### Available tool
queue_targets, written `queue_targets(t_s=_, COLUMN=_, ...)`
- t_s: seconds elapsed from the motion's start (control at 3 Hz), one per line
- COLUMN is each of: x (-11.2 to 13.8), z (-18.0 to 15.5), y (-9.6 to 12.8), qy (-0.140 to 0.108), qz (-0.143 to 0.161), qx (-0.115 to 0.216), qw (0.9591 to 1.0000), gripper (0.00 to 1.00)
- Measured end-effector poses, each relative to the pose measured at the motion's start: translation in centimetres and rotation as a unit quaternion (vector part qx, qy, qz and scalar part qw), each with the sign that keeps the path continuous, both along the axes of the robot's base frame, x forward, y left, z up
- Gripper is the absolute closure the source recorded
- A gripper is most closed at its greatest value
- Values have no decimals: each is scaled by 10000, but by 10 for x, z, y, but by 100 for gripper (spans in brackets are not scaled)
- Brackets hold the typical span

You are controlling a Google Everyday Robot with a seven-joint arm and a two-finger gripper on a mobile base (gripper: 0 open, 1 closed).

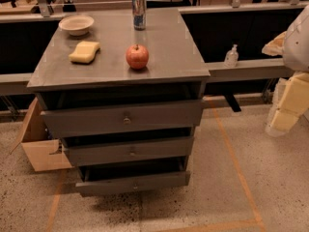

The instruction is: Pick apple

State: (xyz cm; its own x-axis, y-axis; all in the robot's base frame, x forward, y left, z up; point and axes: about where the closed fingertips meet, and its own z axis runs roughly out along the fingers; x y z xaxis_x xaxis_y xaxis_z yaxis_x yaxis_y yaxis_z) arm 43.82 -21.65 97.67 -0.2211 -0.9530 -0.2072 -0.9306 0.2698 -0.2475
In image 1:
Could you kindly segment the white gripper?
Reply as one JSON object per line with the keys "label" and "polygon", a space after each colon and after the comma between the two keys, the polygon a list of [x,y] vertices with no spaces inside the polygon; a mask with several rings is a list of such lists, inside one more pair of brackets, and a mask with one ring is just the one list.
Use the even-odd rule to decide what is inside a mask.
{"label": "white gripper", "polygon": [[286,67],[296,71],[289,79],[280,78],[275,86],[266,132],[271,136],[288,133],[309,109],[309,5],[286,33],[267,43],[262,52],[282,56]]}

